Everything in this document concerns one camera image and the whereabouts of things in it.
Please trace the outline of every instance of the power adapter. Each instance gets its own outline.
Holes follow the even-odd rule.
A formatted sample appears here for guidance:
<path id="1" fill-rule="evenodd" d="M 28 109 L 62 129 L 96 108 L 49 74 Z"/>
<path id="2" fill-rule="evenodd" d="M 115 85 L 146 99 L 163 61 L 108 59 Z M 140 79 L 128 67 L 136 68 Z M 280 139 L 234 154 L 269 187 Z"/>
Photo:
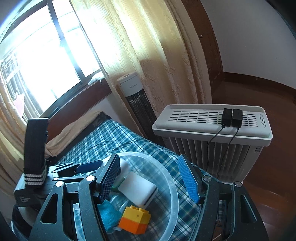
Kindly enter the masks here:
<path id="1" fill-rule="evenodd" d="M 242 110 L 233 109 L 232 126 L 237 128 L 242 127 Z"/>
<path id="2" fill-rule="evenodd" d="M 224 108 L 222 118 L 221 118 L 222 127 L 230 127 L 231 120 L 232 120 L 232 109 Z"/>

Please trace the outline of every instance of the wooden floor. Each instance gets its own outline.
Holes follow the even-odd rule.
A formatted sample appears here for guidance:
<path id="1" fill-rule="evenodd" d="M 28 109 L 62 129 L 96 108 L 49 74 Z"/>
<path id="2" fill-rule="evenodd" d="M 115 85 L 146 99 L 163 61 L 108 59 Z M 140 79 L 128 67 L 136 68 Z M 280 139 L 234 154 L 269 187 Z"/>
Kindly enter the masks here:
<path id="1" fill-rule="evenodd" d="M 225 79 L 213 93 L 215 104 L 262 106 L 273 140 L 265 147 L 244 185 L 262 217 L 270 241 L 276 241 L 296 215 L 296 105 L 280 88 Z"/>

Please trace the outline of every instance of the black cable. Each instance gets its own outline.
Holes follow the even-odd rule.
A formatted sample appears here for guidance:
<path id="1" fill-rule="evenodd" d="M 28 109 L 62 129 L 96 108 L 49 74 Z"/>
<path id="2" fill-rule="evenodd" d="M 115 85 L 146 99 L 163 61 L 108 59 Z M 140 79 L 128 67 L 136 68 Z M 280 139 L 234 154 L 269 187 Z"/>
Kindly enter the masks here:
<path id="1" fill-rule="evenodd" d="M 218 133 L 207 144 L 207 169 L 209 168 L 209 164 L 210 164 L 210 162 L 209 162 L 209 151 L 208 151 L 209 144 L 224 129 L 224 127 L 225 127 L 225 125 L 222 126 L 221 130 L 219 130 Z"/>
<path id="2" fill-rule="evenodd" d="M 217 179 L 219 178 L 219 172 L 221 171 L 221 168 L 222 168 L 222 165 L 223 165 L 223 159 L 224 159 L 224 157 L 225 157 L 225 155 L 226 155 L 226 152 L 227 152 L 227 150 L 228 150 L 228 147 L 229 147 L 230 143 L 232 142 L 233 138 L 237 135 L 238 131 L 239 131 L 239 128 L 237 128 L 236 133 L 234 134 L 234 136 L 231 138 L 230 142 L 229 142 L 228 145 L 227 145 L 227 148 L 226 148 L 226 150 L 225 150 L 225 152 L 224 152 L 224 155 L 223 155 L 223 157 L 222 157 L 222 161 L 221 161 L 220 169 L 219 169 L 219 171 L 217 172 Z"/>

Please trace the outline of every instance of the window frame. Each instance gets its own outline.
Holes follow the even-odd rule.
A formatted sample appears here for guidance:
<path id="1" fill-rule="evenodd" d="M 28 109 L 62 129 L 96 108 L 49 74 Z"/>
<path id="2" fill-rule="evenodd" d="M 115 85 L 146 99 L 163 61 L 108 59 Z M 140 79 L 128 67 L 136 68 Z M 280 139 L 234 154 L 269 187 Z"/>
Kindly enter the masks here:
<path id="1" fill-rule="evenodd" d="M 75 86 L 73 86 L 72 88 L 70 88 L 66 93 L 64 93 L 61 97 L 59 97 L 50 107 L 48 107 L 41 115 L 40 117 L 41 118 L 44 118 L 44 117 L 52 117 L 59 109 L 62 108 L 62 106 L 64 104 L 67 103 L 67 101 L 69 99 L 71 99 L 73 96 L 75 96 L 77 93 L 79 93 L 81 90 L 83 90 L 87 85 L 88 83 L 91 81 L 92 77 L 101 72 L 100 69 L 96 70 L 95 72 L 91 73 L 90 75 L 88 76 L 85 76 L 81 70 L 81 68 L 79 67 L 78 63 L 76 62 L 72 52 L 71 52 L 71 49 L 65 39 L 65 36 L 64 36 L 64 33 L 60 27 L 60 24 L 59 24 L 59 20 L 58 20 L 58 17 L 57 17 L 57 14 L 55 12 L 55 9 L 54 9 L 54 6 L 53 6 L 53 2 L 54 0 L 42 0 L 40 1 L 39 3 L 37 3 L 36 5 L 34 5 L 32 8 L 30 8 L 29 10 L 27 10 L 25 13 L 23 13 L 21 16 L 19 16 L 12 24 L 11 26 L 8 28 L 7 32 L 5 33 L 2 41 L 21 23 L 23 22 L 26 18 L 28 18 L 29 16 L 31 16 L 33 13 L 37 12 L 38 10 L 40 10 L 41 8 L 47 6 L 48 7 L 48 10 L 49 10 L 49 14 L 50 14 L 50 17 L 52 19 L 52 22 L 55 26 L 55 29 L 58 33 L 58 36 L 59 36 L 59 39 L 60 39 L 60 44 L 61 46 L 65 49 L 66 53 L 67 53 L 67 56 L 69 57 L 74 69 L 75 69 L 75 72 L 80 80 L 80 82 L 78 84 L 76 84 Z M 97 63 L 99 64 L 100 66 L 100 61 L 99 61 L 99 58 L 98 58 L 98 55 L 92 45 L 92 43 L 90 42 L 84 28 L 82 27 L 81 25 L 81 22 L 73 8 L 73 5 L 71 3 L 71 1 L 69 0 L 69 3 L 71 4 L 71 7 L 77 17 L 77 20 L 79 22 L 79 26 L 87 40 L 87 43 L 89 44 L 91 50 L 92 50 L 92 53 L 93 55 L 95 56 L 95 59 L 97 61 Z"/>

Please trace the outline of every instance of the metal screw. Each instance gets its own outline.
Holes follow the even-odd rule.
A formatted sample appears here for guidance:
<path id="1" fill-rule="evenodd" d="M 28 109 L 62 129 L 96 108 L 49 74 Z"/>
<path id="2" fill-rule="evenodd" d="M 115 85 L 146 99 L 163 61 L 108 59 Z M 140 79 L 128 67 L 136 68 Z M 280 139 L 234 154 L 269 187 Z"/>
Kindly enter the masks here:
<path id="1" fill-rule="evenodd" d="M 63 184 L 64 184 L 63 181 L 58 181 L 58 182 L 56 183 L 56 186 L 57 186 L 57 187 L 61 187 L 61 186 L 63 186 Z"/>
<path id="2" fill-rule="evenodd" d="M 204 176 L 203 179 L 206 182 L 210 182 L 212 180 L 212 178 L 210 176 Z"/>
<path id="3" fill-rule="evenodd" d="M 86 177 L 86 180 L 89 181 L 89 182 L 91 182 L 91 181 L 94 180 L 94 176 L 93 175 L 89 175 L 89 176 Z"/>
<path id="4" fill-rule="evenodd" d="M 241 182 L 235 182 L 234 185 L 238 188 L 241 188 L 242 187 L 242 183 Z"/>

